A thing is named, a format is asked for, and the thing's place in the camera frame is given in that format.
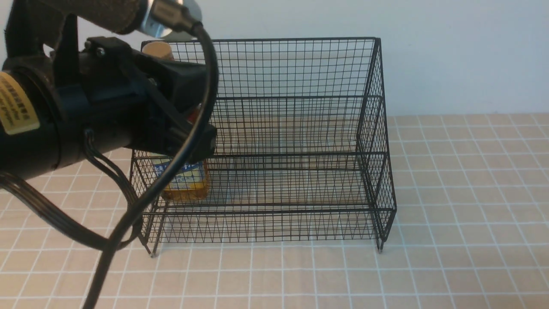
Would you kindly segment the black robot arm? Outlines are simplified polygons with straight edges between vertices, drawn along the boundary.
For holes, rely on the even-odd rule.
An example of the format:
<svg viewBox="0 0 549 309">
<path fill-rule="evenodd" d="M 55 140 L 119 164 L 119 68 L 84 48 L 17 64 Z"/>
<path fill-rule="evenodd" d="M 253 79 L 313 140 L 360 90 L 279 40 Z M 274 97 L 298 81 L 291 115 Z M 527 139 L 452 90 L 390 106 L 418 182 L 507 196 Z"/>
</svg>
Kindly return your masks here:
<svg viewBox="0 0 549 309">
<path fill-rule="evenodd" d="M 78 19 L 118 35 L 187 33 L 204 64 L 160 59 L 115 37 L 79 48 Z M 214 153 L 218 63 L 202 23 L 176 0 L 14 0 L 1 70 L 1 171 L 31 179 L 119 148 Z"/>
</svg>

